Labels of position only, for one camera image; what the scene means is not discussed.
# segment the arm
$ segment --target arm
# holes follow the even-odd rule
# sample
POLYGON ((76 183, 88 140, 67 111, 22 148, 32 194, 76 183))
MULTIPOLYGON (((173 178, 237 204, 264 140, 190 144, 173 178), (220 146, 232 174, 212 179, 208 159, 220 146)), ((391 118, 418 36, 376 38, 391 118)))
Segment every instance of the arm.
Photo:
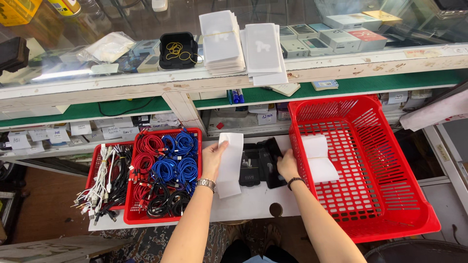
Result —
MULTIPOLYGON (((227 142, 223 142, 219 148, 218 143, 216 143, 203 150, 202 178, 216 181, 221 154, 226 148, 227 142)), ((199 263, 203 261, 212 201, 213 191, 209 187, 195 188, 183 216, 172 232, 162 255, 161 263, 199 263)))
MULTIPOLYGON (((278 158, 278 171, 287 182, 294 177, 300 177, 292 149, 286 152, 284 158, 278 158)), ((366 262, 351 238, 325 211, 302 181, 292 182, 291 189, 309 239, 321 263, 366 262)))

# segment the stack of white paper sleeves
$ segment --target stack of white paper sleeves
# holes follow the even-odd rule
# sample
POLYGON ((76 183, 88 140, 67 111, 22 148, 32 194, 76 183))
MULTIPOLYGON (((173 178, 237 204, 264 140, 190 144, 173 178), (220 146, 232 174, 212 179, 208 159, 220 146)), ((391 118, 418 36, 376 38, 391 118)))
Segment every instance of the stack of white paper sleeves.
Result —
POLYGON ((247 73, 254 86, 288 83, 279 43, 279 26, 273 23, 249 24, 241 30, 247 73))
POLYGON ((303 135, 301 139, 314 183, 339 180, 340 176, 328 159, 328 145, 325 135, 303 135))
POLYGON ((203 35, 204 64, 212 75, 245 70, 239 25, 229 10, 199 16, 203 35))

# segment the foot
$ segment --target foot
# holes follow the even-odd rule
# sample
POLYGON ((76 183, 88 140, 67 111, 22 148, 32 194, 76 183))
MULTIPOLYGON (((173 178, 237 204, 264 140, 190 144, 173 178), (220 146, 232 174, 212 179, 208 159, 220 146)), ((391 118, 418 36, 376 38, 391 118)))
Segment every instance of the foot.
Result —
POLYGON ((232 244, 237 239, 243 240, 244 237, 242 235, 241 227, 239 225, 228 226, 227 227, 227 237, 229 239, 229 244, 232 244))
POLYGON ((265 249, 263 250, 263 254, 265 254, 267 248, 271 245, 279 247, 281 241, 281 233, 276 225, 270 223, 266 228, 265 249))

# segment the hand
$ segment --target hand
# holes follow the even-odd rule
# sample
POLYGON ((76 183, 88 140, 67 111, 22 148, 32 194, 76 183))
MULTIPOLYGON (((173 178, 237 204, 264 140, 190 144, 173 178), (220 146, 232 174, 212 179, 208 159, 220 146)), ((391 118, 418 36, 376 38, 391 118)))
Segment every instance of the hand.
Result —
POLYGON ((289 182, 294 177, 300 177, 292 149, 288 149, 283 158, 278 157, 276 166, 278 167, 279 174, 285 178, 286 182, 289 182))
POLYGON ((203 173, 202 178, 216 181, 218 178, 219 164, 221 163, 221 155, 229 145, 228 141, 224 141, 219 147, 218 143, 212 144, 202 151, 203 173))

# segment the green shelf liner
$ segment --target green shelf liner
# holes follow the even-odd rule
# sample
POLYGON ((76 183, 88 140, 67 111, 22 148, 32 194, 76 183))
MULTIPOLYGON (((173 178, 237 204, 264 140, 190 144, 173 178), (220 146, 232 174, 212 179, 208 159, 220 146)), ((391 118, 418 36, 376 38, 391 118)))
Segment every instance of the green shelf liner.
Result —
MULTIPOLYGON (((316 96, 333 96, 346 95, 360 92, 375 92, 379 93, 382 90, 399 90, 417 87, 457 84, 464 80, 455 70, 439 70, 418 73, 404 73, 394 75, 361 77, 352 79, 337 80, 340 85, 338 89, 327 89, 323 91, 315 91, 310 82, 300 83, 298 89, 291 97, 281 95, 272 90, 262 88, 243 88, 245 103, 262 103, 275 100, 300 99, 316 96)), ((213 107, 229 105, 227 98, 210 99, 194 101, 193 104, 197 108, 213 107)))
MULTIPOLYGON (((138 98, 128 100, 118 100, 118 101, 109 101, 101 102, 102 112, 106 115, 114 115, 121 113, 126 110, 138 108, 144 106, 152 97, 147 98, 138 98)), ((171 110, 166 101, 161 97, 155 97, 146 107, 139 110, 132 110, 126 114, 139 114, 145 112, 157 112, 157 111, 167 111, 171 110)), ((41 123, 60 123, 61 121, 85 119, 85 118, 95 118, 95 117, 104 117, 100 112, 97 105, 97 102, 90 103, 81 103, 81 104, 72 104, 65 111, 64 114, 50 115, 50 116, 40 116, 40 117, 28 117, 28 118, 19 118, 12 120, 0 121, 0 127, 11 127, 19 125, 34 125, 41 123)))

